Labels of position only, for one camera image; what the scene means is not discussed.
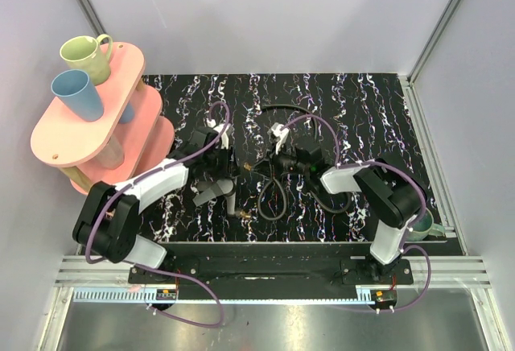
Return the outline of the pink two-tier wooden shelf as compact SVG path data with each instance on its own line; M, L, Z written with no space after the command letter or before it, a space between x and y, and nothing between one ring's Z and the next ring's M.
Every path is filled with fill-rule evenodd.
M104 106L100 119L86 122L55 98L31 135L35 157L59 168L83 194L98 181L115 184L151 169L166 157L175 138L172 123L161 114L160 93L142 81L142 51L116 42L110 65L109 79L97 86ZM128 103L134 119L120 124Z

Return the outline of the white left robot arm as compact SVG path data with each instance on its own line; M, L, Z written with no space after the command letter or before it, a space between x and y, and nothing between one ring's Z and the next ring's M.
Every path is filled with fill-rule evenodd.
M174 264L163 246L139 235L140 216L158 199L183 188L190 178L202 176L211 179L200 186L194 204L200 206L223 196L227 214L237 216L238 169L229 142L232 132L229 123L211 123L195 130L183 146L132 180L114 185L95 183L73 229L74 241L101 260L133 263L156 283L167 282Z

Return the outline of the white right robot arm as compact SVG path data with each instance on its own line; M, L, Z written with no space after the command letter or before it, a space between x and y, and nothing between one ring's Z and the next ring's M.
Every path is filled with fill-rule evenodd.
M330 166L318 147L297 147L292 155L272 150L262 163L268 166L264 176L276 184L284 175L302 176L311 196L328 213L346 212L352 194L362 193L378 223L357 274L378 284L393 277L408 229L426 213L427 186L419 177L402 170L392 155L339 168Z

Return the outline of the blue plastic cup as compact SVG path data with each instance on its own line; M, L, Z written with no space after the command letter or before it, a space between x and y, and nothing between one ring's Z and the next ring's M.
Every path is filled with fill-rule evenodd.
M51 90L76 116L86 122L95 122L104 114L101 97L88 73L69 69L57 75Z
M134 107L130 103L128 103L126 105L125 109L123 110L122 115L119 118L118 122L120 124L129 123L134 119L134 115L135 115Z

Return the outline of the green ceramic mug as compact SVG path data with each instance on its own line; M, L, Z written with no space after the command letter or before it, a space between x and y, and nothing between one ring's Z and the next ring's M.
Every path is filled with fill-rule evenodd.
M100 85L110 77L112 51L113 39L110 35L101 34L96 38L81 35L61 46L60 57L71 69L86 72L94 85Z

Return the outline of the grey faucet with brass fittings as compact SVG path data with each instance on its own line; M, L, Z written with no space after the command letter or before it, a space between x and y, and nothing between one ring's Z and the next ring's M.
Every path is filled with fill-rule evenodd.
M248 220L251 215L236 206L237 179L241 170L237 163L198 163L190 168L193 179L198 180L198 193L193 198L195 206L201 206L218 197L224 197L229 217Z

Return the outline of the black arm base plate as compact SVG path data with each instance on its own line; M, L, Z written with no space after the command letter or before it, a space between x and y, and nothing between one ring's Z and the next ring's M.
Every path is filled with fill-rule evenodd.
M211 258L173 256L165 259L157 269L133 267L130 281L166 283L177 279L179 275L189 275L204 283L243 279L320 279L353 286L409 286L414 283L410 263L405 259L381 266L368 256L350 258L338 255Z

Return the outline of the teal ceramic mug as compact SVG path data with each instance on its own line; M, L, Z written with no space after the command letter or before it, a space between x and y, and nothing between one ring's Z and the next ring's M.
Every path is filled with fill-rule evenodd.
M421 242L428 237L446 237L446 230L436 224L432 212L427 209L424 216L412 225L408 234L408 242Z

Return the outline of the aluminium frame rail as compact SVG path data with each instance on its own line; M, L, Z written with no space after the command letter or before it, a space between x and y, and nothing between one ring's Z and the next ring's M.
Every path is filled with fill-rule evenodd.
M128 304L265 304L265 305L373 305L374 296L393 288L488 289L491 284L477 257L409 257L394 281L330 282L314 275L213 276L202 284L173 277L143 280L127 264L90 266L79 256L63 259L56 287L70 287L73 298L90 303Z

